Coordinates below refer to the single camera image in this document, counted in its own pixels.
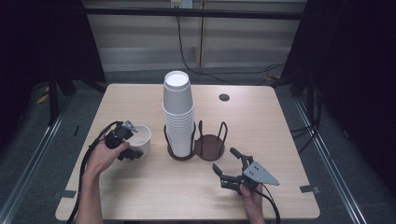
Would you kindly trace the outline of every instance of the human hand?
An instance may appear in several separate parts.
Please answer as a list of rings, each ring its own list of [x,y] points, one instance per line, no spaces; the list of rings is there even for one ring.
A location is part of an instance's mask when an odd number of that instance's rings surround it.
[[[254,191],[250,191],[245,185],[240,185],[244,197],[245,212],[250,224],[264,224],[264,215],[262,214],[262,196]],[[262,185],[256,187],[258,192],[262,193]]]
[[[128,142],[123,142],[118,147],[110,149],[106,146],[104,139],[105,136],[103,135],[98,145],[92,151],[87,162],[87,167],[85,168],[85,173],[99,176],[129,146]]]

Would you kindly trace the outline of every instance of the wall outlet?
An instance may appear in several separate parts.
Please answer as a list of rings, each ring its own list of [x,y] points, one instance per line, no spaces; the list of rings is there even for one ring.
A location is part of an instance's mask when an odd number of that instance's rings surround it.
[[[181,8],[181,0],[171,0],[171,8]]]
[[[171,8],[192,8],[192,0],[171,0]]]
[[[182,8],[192,8],[192,0],[181,0]]]

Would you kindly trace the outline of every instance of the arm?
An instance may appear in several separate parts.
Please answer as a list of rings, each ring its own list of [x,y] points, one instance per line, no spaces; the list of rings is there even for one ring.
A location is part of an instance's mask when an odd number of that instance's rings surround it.
[[[129,143],[124,142],[119,147],[108,149],[105,142],[101,141],[92,151],[82,176],[77,223],[103,223],[99,177],[128,146]]]
[[[265,224],[262,213],[262,196],[255,192],[250,192],[250,189],[244,185],[240,185],[239,188],[244,197],[245,212],[250,224]],[[262,185],[259,184],[256,190],[262,192]]]

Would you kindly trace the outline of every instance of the wall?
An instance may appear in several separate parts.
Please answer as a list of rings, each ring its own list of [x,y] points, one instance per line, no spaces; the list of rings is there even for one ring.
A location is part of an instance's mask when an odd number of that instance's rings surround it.
[[[170,7],[170,1],[164,0],[85,0],[84,4]],[[195,0],[193,8],[303,12],[304,4],[304,1]],[[89,15],[89,20],[105,71],[184,67],[174,17]],[[298,21],[180,18],[184,56],[189,67],[283,63],[298,24]]]

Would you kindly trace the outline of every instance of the brown cup holder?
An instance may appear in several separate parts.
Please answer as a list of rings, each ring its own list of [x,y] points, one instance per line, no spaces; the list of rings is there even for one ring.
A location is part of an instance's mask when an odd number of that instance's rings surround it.
[[[224,126],[224,136],[223,139],[220,139],[220,134],[222,127]],[[218,160],[222,154],[224,153],[224,143],[227,137],[227,124],[223,121],[220,125],[219,134],[215,136],[214,134],[203,134],[203,123],[200,120],[198,124],[198,129],[200,132],[200,138],[198,140],[194,140],[196,126],[194,123],[194,129],[191,134],[191,140],[194,141],[194,148],[192,148],[191,141],[191,153],[187,157],[177,157],[172,151],[172,148],[169,144],[169,139],[166,134],[166,125],[163,126],[163,134],[165,135],[166,142],[168,143],[168,153],[169,155],[177,160],[177,161],[187,161],[191,159],[194,155],[198,155],[202,159],[206,161],[216,161]]]

